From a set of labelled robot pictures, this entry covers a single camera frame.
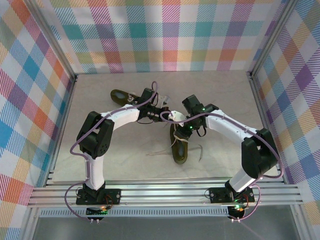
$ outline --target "table surface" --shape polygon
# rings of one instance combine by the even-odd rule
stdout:
[[[53,181],[85,179],[85,163],[70,154],[70,147],[91,111],[109,112],[119,108],[110,92],[120,89],[140,95],[152,81],[158,93],[169,96],[171,110],[187,114],[182,101],[195,94],[204,105],[214,104],[237,121],[261,129],[262,123],[244,71],[150,72],[80,75],[71,102],[62,137]],[[232,177],[241,168],[241,147],[222,134],[209,130],[205,137],[193,134],[188,159],[183,165],[174,162],[170,149],[170,125],[129,123],[113,132],[104,156],[103,175],[106,180]],[[203,157],[200,148],[203,146]],[[146,154],[165,150],[159,155]],[[269,174],[276,175],[275,168]]]

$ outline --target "white floor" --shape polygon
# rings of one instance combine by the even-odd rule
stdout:
[[[80,75],[62,138],[53,181],[85,179],[85,163],[69,153],[78,132],[91,111],[99,113],[119,108],[110,98],[110,91],[120,89],[140,95],[157,81],[160,95],[168,95],[170,110],[187,113],[182,100],[195,94],[204,105],[214,104],[230,117],[250,127],[261,129],[262,123],[244,71],[152,72]],[[241,167],[241,148],[223,135],[209,130],[205,137],[194,133],[190,141],[203,146],[199,161],[197,144],[189,145],[188,159],[183,165],[174,162],[171,154],[169,124],[149,125],[137,122],[113,132],[111,145],[104,157],[106,180],[232,177]],[[167,151],[160,155],[148,153]],[[277,174],[272,169],[270,174]]]

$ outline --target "shoe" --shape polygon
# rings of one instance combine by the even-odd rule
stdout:
[[[175,132],[175,126],[174,126],[174,124],[171,124],[171,126],[170,126],[170,140],[171,140],[171,144],[173,144],[171,147],[173,160],[177,164],[183,164],[183,163],[185,163],[185,161],[188,158],[188,143],[185,141],[180,141],[178,139],[176,140],[176,138],[174,136],[174,132]]]
[[[110,93],[110,96],[112,101],[119,104],[121,107],[131,103],[135,98],[138,97],[134,94],[129,94],[128,92],[118,90],[118,89],[112,90]]]

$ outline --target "black mounting plate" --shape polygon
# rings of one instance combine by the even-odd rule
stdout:
[[[121,199],[121,189],[101,189],[99,195],[105,196],[102,201],[89,195],[84,189],[79,189],[75,204],[77,205],[119,205]]]
[[[237,197],[237,200],[234,200],[232,196],[230,196],[230,192],[225,187],[211,187],[208,189],[210,203],[212,204],[220,204],[220,203],[237,203],[244,204],[247,203],[247,199],[245,195],[248,197],[249,203],[255,202],[255,196],[252,188],[247,187],[243,192],[239,194],[241,197]]]

